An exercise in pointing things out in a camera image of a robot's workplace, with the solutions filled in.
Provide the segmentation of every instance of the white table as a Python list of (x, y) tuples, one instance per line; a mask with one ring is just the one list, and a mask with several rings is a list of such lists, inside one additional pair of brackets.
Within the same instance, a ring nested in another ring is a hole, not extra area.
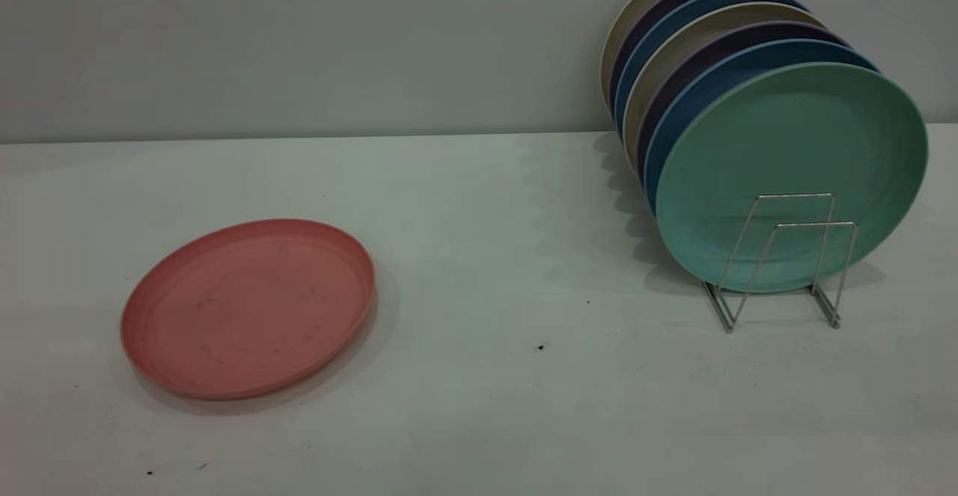
[[(0, 493), (954, 494), (958, 125), (930, 132), (842, 329), (796, 293), (733, 335), (609, 132), (0, 146)], [(369, 248), (360, 338), (249, 401), (134, 374), (136, 281), (278, 216)]]

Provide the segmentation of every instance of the metal plate stand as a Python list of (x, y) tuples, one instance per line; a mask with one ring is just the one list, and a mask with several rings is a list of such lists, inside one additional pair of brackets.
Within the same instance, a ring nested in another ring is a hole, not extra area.
[[(742, 238), (745, 238), (745, 233), (748, 230), (748, 225), (752, 221), (752, 216), (755, 214), (755, 209), (759, 206), (760, 202), (763, 200), (776, 200), (776, 199), (829, 199), (829, 213), (825, 221), (814, 221), (807, 223), (779, 223), (774, 229), (772, 229), (771, 234), (769, 234), (769, 241), (766, 242), (766, 248), (762, 251), (762, 257), (759, 258), (759, 261), (755, 263), (755, 270), (752, 272), (752, 278), (749, 279), (748, 287), (745, 289), (745, 292), (742, 293), (742, 301), (739, 302), (739, 308), (736, 309), (735, 313), (729, 309), (728, 303), (725, 301), (725, 297), (722, 295), (722, 286), (725, 285), (725, 279), (728, 278), (728, 272), (732, 269), (732, 265), (735, 263), (736, 254), (739, 253), (739, 246), (742, 244)], [(832, 212), (835, 210), (835, 196), (832, 193), (786, 193), (779, 195), (759, 195), (753, 200), (752, 208), (748, 211), (748, 216), (745, 217), (745, 223), (742, 225), (742, 232), (739, 233), (739, 240), (735, 243), (735, 248), (732, 250), (732, 255), (729, 257), (728, 264), (725, 265), (725, 271), (722, 272), (721, 280), (718, 282), (718, 286), (714, 284), (709, 284), (709, 282), (702, 281), (702, 284), (705, 286), (705, 292), (708, 294), (709, 299), (712, 299), (712, 305), (715, 306), (716, 312), (718, 312), (718, 319), (722, 323), (722, 328), (725, 328), (726, 333), (732, 333), (732, 330), (735, 329), (735, 324), (739, 321), (739, 315), (742, 315), (742, 308), (745, 307), (745, 302), (747, 301), (749, 295), (752, 292), (752, 286), (755, 284), (755, 279), (759, 277), (759, 271), (762, 271), (762, 264), (766, 260), (767, 255), (769, 255), (769, 249), (772, 246), (772, 241), (775, 240), (775, 234), (779, 230), (783, 229), (810, 229), (814, 227), (817, 229), (821, 227), (824, 229), (824, 234), (822, 234), (822, 242), (818, 250), (818, 262), (815, 264), (815, 276), (814, 280), (811, 282), (811, 285), (808, 286), (808, 292), (815, 298), (815, 301), (818, 302), (818, 306), (822, 309), (822, 312), (825, 314), (825, 318), (828, 320), (829, 325), (832, 328), (839, 328), (841, 316), (838, 315), (838, 305), (841, 303), (842, 291), (845, 288), (845, 275), (848, 274), (849, 262), (852, 260), (852, 249), (855, 247), (855, 237), (858, 235), (858, 223), (855, 221), (832, 221)], [(849, 240), (848, 244), (848, 253), (845, 256), (845, 267), (842, 268), (841, 279), (838, 281), (838, 294), (835, 295), (835, 303), (832, 304), (831, 299), (825, 295), (825, 291), (822, 289), (821, 285), (818, 284), (818, 275), (821, 271), (822, 260), (825, 258), (825, 244), (828, 242), (829, 229), (832, 227), (851, 227), (852, 229), (852, 238)]]

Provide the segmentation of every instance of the plate rim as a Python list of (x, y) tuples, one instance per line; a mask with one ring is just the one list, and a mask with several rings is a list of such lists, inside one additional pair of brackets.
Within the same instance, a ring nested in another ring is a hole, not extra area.
[[(309, 227), (320, 227), (320, 229), (332, 230), (339, 234), (339, 236), (344, 236), (350, 244), (355, 245), (355, 247), (359, 249), (359, 255), (363, 261), (364, 267), (367, 267), (370, 273), (369, 293), (366, 295), (363, 301), (362, 310), (356, 316), (356, 321), (353, 322), (353, 324), (346, 330), (345, 333), (343, 333), (342, 337), (339, 339), (339, 342), (336, 343), (336, 345), (331, 349), (327, 349), (325, 352), (322, 352), (320, 355), (316, 356), (315, 359), (310, 360), (301, 367), (297, 367), (297, 369), (294, 371), (290, 371), (290, 374), (287, 374), (287, 376), (284, 378), (268, 384), (254, 386), (253, 388), (228, 391), (195, 390), (181, 385), (172, 384), (170, 382), (165, 382), (155, 376), (153, 371), (147, 370), (146, 367), (143, 367), (143, 364), (140, 363), (141, 356), (131, 353), (129, 336), (130, 333), (132, 333), (131, 326), (135, 325), (133, 320), (136, 318), (136, 314), (138, 314), (134, 313), (133, 311), (133, 302), (138, 301), (139, 298), (146, 295), (147, 288), (150, 288), (151, 279), (155, 281), (156, 276), (161, 274), (161, 272), (164, 272), (165, 269), (170, 268), (171, 266), (181, 265), (179, 263), (174, 263), (174, 260), (184, 257), (184, 254), (189, 253), (189, 251), (191, 251), (193, 248), (209, 243), (213, 238), (228, 236), (229, 233), (233, 233), (233, 231), (236, 230), (252, 229), (253, 227), (260, 227), (264, 226), (265, 224), (277, 224), (278, 226), (281, 226), (282, 224), (306, 224)], [(126, 303), (123, 305), (123, 312), (120, 313), (120, 343), (122, 343), (123, 353), (126, 356), (126, 359), (129, 360), (130, 364), (133, 365), (134, 369), (136, 369), (138, 373), (146, 377), (155, 385), (172, 391), (172, 393), (181, 395), (182, 397), (204, 400), (233, 400), (259, 397), (260, 395), (270, 394), (273, 393), (273, 391), (278, 391), (293, 385), (303, 380), (305, 377), (310, 376), (312, 373), (315, 373), (316, 370), (322, 369), (325, 364), (335, 359), (335, 357), (338, 356), (339, 353), (342, 353), (343, 349), (345, 349), (346, 346), (352, 342), (353, 338), (356, 336), (356, 333), (359, 332), (359, 329), (362, 329), (363, 323), (366, 322), (367, 316), (369, 316), (374, 299), (376, 299), (376, 265), (374, 265), (373, 258), (370, 256), (369, 251), (366, 250), (366, 247), (363, 246), (363, 244), (356, 239), (355, 236), (352, 236), (352, 234), (347, 233), (345, 230), (339, 229), (339, 227), (332, 226), (332, 224), (321, 221), (312, 221), (309, 219), (276, 217), (247, 221), (239, 224), (231, 224), (229, 227), (223, 227), (222, 229), (212, 231), (212, 233), (203, 234), (203, 236), (199, 236), (198, 238), (195, 238), (185, 244), (182, 244), (182, 246), (175, 248), (175, 250), (173, 250), (170, 254), (165, 255), (165, 257), (157, 262), (157, 264), (154, 264), (153, 267), (151, 267), (150, 270), (143, 275), (143, 278), (137, 282), (136, 286), (133, 287), (133, 291), (130, 292), (129, 297), (126, 299)]]
[[(687, 135), (691, 135), (692, 130), (694, 130), (695, 128), (698, 128), (699, 125), (704, 123), (702, 122), (702, 120), (704, 120), (706, 115), (708, 115), (709, 113), (711, 113), (711, 111), (714, 111), (716, 108), (721, 106), (721, 104), (724, 103), (725, 101), (728, 101), (730, 97), (733, 97), (733, 95), (739, 94), (740, 91), (745, 90), (748, 87), (755, 86), (755, 84), (760, 81), (771, 79), (776, 76), (780, 76), (783, 73), (799, 73), (799, 71), (806, 71), (809, 69), (821, 70), (821, 69), (825, 69), (826, 67), (835, 67), (835, 69), (842, 69), (845, 71), (849, 71), (850, 73), (858, 73), (858, 74), (861, 74), (862, 76), (868, 76), (869, 78), (883, 81), (884, 83), (886, 83), (887, 86), (890, 86), (892, 89), (896, 90), (899, 93), (900, 97), (903, 98), (903, 104), (906, 104), (908, 107), (910, 107), (910, 110), (912, 111), (912, 113), (917, 115), (917, 120), (921, 122), (920, 124), (921, 130), (919, 131), (919, 133), (921, 134), (921, 138), (920, 138), (921, 148), (923, 148), (923, 151), (924, 151), (924, 162), (921, 163), (921, 175), (919, 176), (920, 182), (918, 183), (918, 189), (916, 190), (916, 192), (914, 192), (913, 196), (911, 196), (911, 198), (909, 199), (907, 206), (905, 206), (903, 209), (903, 213), (901, 213), (899, 217), (896, 217), (894, 226), (890, 227), (887, 233), (884, 234), (884, 236), (880, 238), (879, 241), (877, 241), (877, 243), (875, 244), (875, 248), (878, 248), (882, 246), (882, 244), (888, 239), (889, 236), (891, 236), (892, 233), (895, 233), (895, 230), (899, 229), (901, 222), (903, 222), (904, 219), (906, 219), (906, 217), (908, 216), (908, 212), (910, 212), (912, 207), (915, 205), (915, 202), (918, 199), (918, 194), (921, 192), (921, 185), (923, 185), (925, 175), (927, 175), (928, 159), (930, 158), (930, 143), (928, 142), (928, 128), (927, 128), (927, 124), (924, 122), (923, 115), (921, 115), (921, 110), (918, 108), (918, 105), (915, 103), (913, 98), (910, 97), (909, 94), (907, 94), (906, 90), (904, 90), (899, 84), (897, 84), (892, 79), (888, 78), (887, 76), (884, 76), (884, 74), (882, 73), (879, 73), (879, 71), (872, 71), (869, 69), (865, 69), (865, 67), (853, 66), (853, 64), (843, 64), (841, 62), (804, 62), (800, 64), (791, 64), (790, 66), (779, 67), (779, 69), (776, 69), (776, 70), (766, 71), (766, 73), (762, 73), (760, 74), (760, 76), (755, 76), (743, 83), (739, 83), (738, 86), (733, 87), (733, 89), (729, 91), (726, 91), (726, 93), (722, 94), (721, 97), (719, 97), (715, 101), (712, 101), (712, 103), (710, 103), (708, 107), (702, 110), (702, 112), (699, 113), (699, 115), (695, 117), (695, 119), (692, 122), (689, 123), (688, 127), (685, 128), (685, 131), (682, 132), (682, 135), (680, 135), (680, 137), (675, 141), (675, 145), (673, 145), (673, 151), (677, 149), (678, 146), (680, 145), (687, 146), (688, 145)], [(660, 174), (660, 178), (664, 177), (664, 175), (667, 172), (667, 169), (674, 168), (674, 163), (677, 161), (677, 159), (675, 159), (675, 156), (677, 155), (673, 154), (671, 151), (670, 153), (668, 153), (668, 158), (666, 159), (666, 162), (663, 163), (663, 168), (662, 168), (662, 173)], [(666, 242), (666, 238), (667, 236), (662, 236), (662, 243), (666, 246), (668, 250), (668, 243)], [(875, 248), (872, 248), (871, 251), (866, 251), (866, 253), (860, 254), (858, 258), (855, 258), (854, 256), (852, 256), (851, 261), (849, 261), (849, 267), (852, 267), (859, 261), (864, 260), (865, 257), (868, 257), (869, 254), (872, 254), (872, 251), (875, 251)], [(680, 266), (684, 268), (686, 272), (691, 274), (692, 277), (699, 279), (699, 281), (707, 281), (707, 279), (703, 279), (702, 277), (699, 277), (698, 274), (695, 274), (695, 272), (692, 271), (692, 268), (688, 266), (687, 264), (685, 264), (685, 262), (680, 260), (680, 258), (678, 258), (677, 255), (673, 253), (673, 251), (668, 250), (668, 253), (671, 255), (671, 258), (673, 258), (675, 262), (680, 264)], [(829, 277), (829, 275), (833, 275), (833, 274), (831, 274), (831, 272), (823, 271), (821, 278), (822, 279), (827, 278)], [(774, 290), (769, 290), (769, 289), (763, 289), (762, 287), (760, 287), (760, 281), (757, 281), (752, 288), (752, 292), (753, 293), (787, 292), (787, 291), (803, 288), (805, 286), (807, 286), (807, 284), (791, 284), (785, 288), (777, 288)], [(736, 291), (736, 288), (728, 287), (727, 290)]]

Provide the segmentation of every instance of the green plate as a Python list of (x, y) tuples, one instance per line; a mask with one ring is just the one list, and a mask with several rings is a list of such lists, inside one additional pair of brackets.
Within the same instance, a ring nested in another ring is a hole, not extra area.
[[(882, 74), (826, 62), (782, 67), (723, 94), (681, 135), (656, 193), (659, 230), (675, 260), (718, 284), (756, 196), (831, 192), (832, 220), (858, 222), (853, 263), (906, 215), (927, 161), (921, 114)], [(824, 221), (828, 207), (825, 198), (759, 203), (723, 286), (745, 291), (776, 224)], [(823, 231), (779, 230), (752, 291), (810, 285)], [(821, 278), (841, 272), (851, 234), (829, 229)]]

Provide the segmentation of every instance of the blue plate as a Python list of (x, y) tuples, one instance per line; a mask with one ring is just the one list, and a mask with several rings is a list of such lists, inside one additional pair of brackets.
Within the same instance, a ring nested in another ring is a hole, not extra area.
[(646, 165), (646, 152), (649, 150), (649, 143), (653, 139), (653, 132), (656, 131), (658, 122), (662, 119), (662, 115), (665, 114), (671, 102), (675, 101), (678, 94), (681, 94), (685, 87), (695, 80), (695, 77), (700, 76), (709, 67), (715, 66), (726, 57), (737, 52), (743, 52), (749, 47), (775, 42), (776, 40), (798, 39), (824, 40), (824, 42), (848, 46), (848, 43), (845, 43), (835, 34), (806, 22), (759, 22), (756, 25), (743, 26), (743, 28), (733, 30), (725, 36), (719, 36), (678, 64), (671, 71), (671, 74), (662, 81), (641, 118), (638, 144), (635, 148), (635, 158), (633, 158), (633, 164), (636, 166), (640, 181)]
[(656, 26), (656, 23), (660, 21), (661, 18), (667, 16), (668, 13), (673, 11), (675, 8), (680, 7), (685, 2), (691, 0), (661, 0), (656, 2), (656, 4), (649, 9), (643, 16), (637, 21), (635, 26), (632, 27), (632, 30), (629, 30), (629, 35), (626, 36), (626, 39), (623, 41), (622, 46), (619, 47), (619, 52), (615, 55), (615, 61), (612, 64), (612, 69), (609, 74), (609, 110), (615, 105), (613, 103), (611, 95), (615, 93), (616, 87), (619, 85), (619, 76), (622, 76), (622, 69), (626, 66), (626, 60), (629, 60), (629, 54), (632, 54), (632, 50), (635, 49), (637, 43), (644, 38), (646, 33)]
[(849, 47), (823, 40), (777, 40), (762, 43), (733, 54), (710, 67), (678, 94), (662, 115), (651, 138), (644, 165), (643, 187), (653, 213), (656, 213), (656, 190), (668, 153), (695, 117), (726, 91), (752, 77), (779, 67), (808, 62), (838, 62), (877, 71), (871, 62)]
[(629, 59), (626, 60), (625, 67), (623, 67), (618, 80), (615, 79), (615, 74), (613, 74), (612, 83), (616, 86), (616, 89), (612, 94), (609, 94), (609, 102), (615, 106), (613, 117), (615, 118), (616, 129), (619, 131), (619, 139), (622, 139), (622, 121), (623, 115), (626, 113), (626, 104), (629, 103), (629, 92), (632, 90), (635, 78), (639, 76), (651, 56), (656, 53), (656, 49), (659, 49), (662, 43), (671, 38), (671, 35), (675, 32), (680, 31), (683, 26), (701, 18), (701, 16), (725, 8), (725, 6), (745, 2), (779, 2), (805, 9), (805, 6), (795, 0), (691, 0), (675, 8), (670, 14), (657, 22), (649, 30), (649, 33), (637, 43), (635, 49), (629, 54)]

